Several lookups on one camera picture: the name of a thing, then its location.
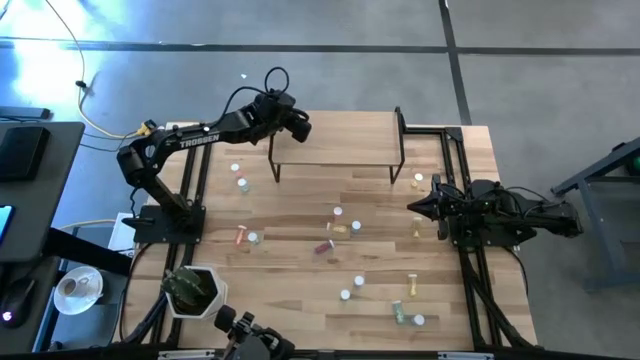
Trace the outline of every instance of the screen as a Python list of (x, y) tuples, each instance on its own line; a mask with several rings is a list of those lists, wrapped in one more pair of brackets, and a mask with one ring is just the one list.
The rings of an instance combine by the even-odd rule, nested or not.
[(11, 216), (13, 216), (13, 210), (13, 206), (0, 206), (0, 244), (2, 244), (2, 241), (4, 240), (4, 234), (7, 233), (7, 228), (11, 222)]

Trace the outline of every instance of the wood plank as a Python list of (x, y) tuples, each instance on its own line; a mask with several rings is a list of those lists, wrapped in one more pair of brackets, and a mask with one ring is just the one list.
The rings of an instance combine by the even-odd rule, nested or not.
[(273, 162), (298, 165), (400, 164), (395, 112), (308, 111), (313, 129), (304, 143), (283, 131), (273, 140)]
[[(463, 134), (472, 178), (499, 180), (488, 128), (463, 127)], [(406, 210), (409, 202), (426, 196), (431, 174), (444, 173), (441, 148), (428, 136), (407, 136), (405, 146), (405, 167), (390, 185), (387, 169), (331, 166), (283, 167), (282, 182), (276, 184), (267, 161), (268, 142), (214, 145), (204, 197), (205, 234), (194, 264), (219, 272), (229, 285), (228, 304), (238, 314), (250, 311), (258, 324), (281, 332), (298, 349), (471, 349), (457, 252), (437, 240), (437, 224), (429, 219), (423, 220), (421, 237), (413, 238), (415, 214)], [(175, 153), (161, 173), (176, 191), (185, 158), (186, 152)], [(246, 194), (235, 185), (232, 163), (240, 164), (249, 181)], [(425, 176), (418, 189), (410, 185), (415, 173)], [(328, 238), (326, 222), (335, 220), (332, 209), (337, 205), (344, 209), (337, 223), (357, 219), (363, 227), (349, 239), (336, 240), (334, 251), (316, 256), (313, 249)], [(263, 243), (236, 247), (233, 239), (240, 224), (263, 231)], [(158, 294), (166, 251), (166, 245), (156, 244), (140, 259), (125, 305), (126, 333)], [(518, 263), (493, 248), (487, 249), (487, 261), (497, 303), (535, 343)], [(418, 274), (415, 297), (409, 296), (409, 273)], [(364, 275), (366, 282), (358, 289), (352, 287), (356, 275)], [(342, 289), (352, 291), (351, 300), (339, 299)], [(424, 315), (426, 325), (397, 325), (391, 312), (394, 300), (403, 301), (407, 314)], [(486, 313), (479, 305), (488, 339)], [(170, 319), (168, 315), (163, 338)], [(226, 344), (225, 334), (212, 322), (183, 323), (181, 347)]]

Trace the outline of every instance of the wooden shelf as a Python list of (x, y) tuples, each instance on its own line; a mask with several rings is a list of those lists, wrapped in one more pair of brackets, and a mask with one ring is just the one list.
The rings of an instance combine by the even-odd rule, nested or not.
[(402, 162), (393, 111), (309, 111), (313, 129), (304, 143), (288, 131), (273, 138), (278, 165), (398, 166)]

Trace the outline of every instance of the camera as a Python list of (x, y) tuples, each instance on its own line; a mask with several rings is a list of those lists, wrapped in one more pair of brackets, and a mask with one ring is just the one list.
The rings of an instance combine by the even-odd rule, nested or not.
[(283, 338), (277, 331), (263, 329), (253, 324), (254, 316), (245, 312), (234, 321), (236, 311), (223, 305), (218, 311), (214, 325), (227, 334), (229, 344), (223, 360), (288, 360), (293, 355), (295, 345)]

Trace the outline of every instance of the potted plant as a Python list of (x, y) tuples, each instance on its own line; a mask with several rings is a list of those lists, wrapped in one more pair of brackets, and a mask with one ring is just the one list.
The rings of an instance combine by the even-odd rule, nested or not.
[(210, 267), (186, 265), (167, 270), (161, 288), (174, 318), (204, 319), (227, 302), (227, 284)]

